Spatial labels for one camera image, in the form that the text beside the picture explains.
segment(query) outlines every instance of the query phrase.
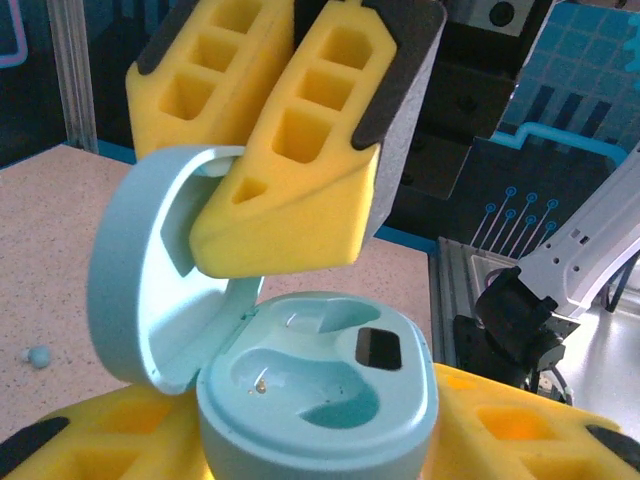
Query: beige table surface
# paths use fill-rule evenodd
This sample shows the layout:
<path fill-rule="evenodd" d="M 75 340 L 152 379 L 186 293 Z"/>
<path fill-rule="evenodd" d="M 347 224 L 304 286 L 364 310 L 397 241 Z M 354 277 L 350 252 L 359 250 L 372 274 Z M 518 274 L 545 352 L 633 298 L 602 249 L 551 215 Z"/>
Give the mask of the beige table surface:
<path fill-rule="evenodd" d="M 122 385 L 91 346 L 85 286 L 102 211 L 130 168 L 59 146 L 0 170 L 0 441 Z M 407 315 L 430 342 L 427 260 L 373 239 L 352 266 L 267 278 L 261 300 L 304 290 L 363 295 Z M 43 370 L 20 361 L 36 345 L 51 350 Z"/>

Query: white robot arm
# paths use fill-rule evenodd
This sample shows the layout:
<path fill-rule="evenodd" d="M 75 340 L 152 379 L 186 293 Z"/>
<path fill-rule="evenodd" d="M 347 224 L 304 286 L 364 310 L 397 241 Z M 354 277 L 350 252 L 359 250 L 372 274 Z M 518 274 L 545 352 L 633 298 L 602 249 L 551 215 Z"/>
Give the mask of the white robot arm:
<path fill-rule="evenodd" d="M 547 242 L 518 262 L 519 279 L 555 312 L 579 316 L 640 250 L 640 143 Z"/>
<path fill-rule="evenodd" d="M 496 358 L 522 372 L 553 366 L 564 347 L 552 314 L 586 311 L 638 250 L 640 143 L 556 234 L 480 295 L 476 314 Z"/>

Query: earbud charging case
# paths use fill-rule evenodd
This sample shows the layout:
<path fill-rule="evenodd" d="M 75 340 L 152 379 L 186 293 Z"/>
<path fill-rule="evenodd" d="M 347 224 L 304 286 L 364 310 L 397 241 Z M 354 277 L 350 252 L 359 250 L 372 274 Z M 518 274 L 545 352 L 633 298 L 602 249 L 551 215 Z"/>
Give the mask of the earbud charging case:
<path fill-rule="evenodd" d="M 195 267 L 190 227 L 242 153 L 160 150 L 124 179 L 89 267 L 98 356 L 123 381 L 166 395 L 196 388 L 217 480 L 414 480 L 438 398 L 411 321 L 340 293 L 256 305 L 262 278 L 214 279 Z"/>

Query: charging case lid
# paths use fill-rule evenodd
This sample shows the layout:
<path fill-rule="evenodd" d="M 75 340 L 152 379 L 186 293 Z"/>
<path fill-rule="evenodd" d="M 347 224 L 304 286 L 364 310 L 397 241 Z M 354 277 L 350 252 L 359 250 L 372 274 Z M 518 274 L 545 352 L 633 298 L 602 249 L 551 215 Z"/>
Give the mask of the charging case lid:
<path fill-rule="evenodd" d="M 89 265 L 94 348 L 116 378 L 177 395 L 230 341 L 262 277 L 195 266 L 191 225 L 243 147 L 172 147 L 136 164 L 104 212 Z"/>

